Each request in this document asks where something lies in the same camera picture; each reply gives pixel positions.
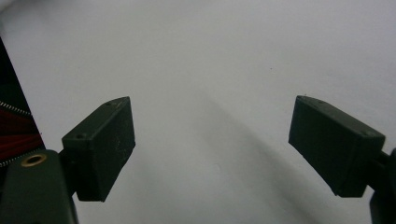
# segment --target white surface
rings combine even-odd
[[[396,146],[393,1],[17,1],[0,34],[48,148],[130,95],[137,147],[80,223],[370,223],[288,145],[294,98]]]

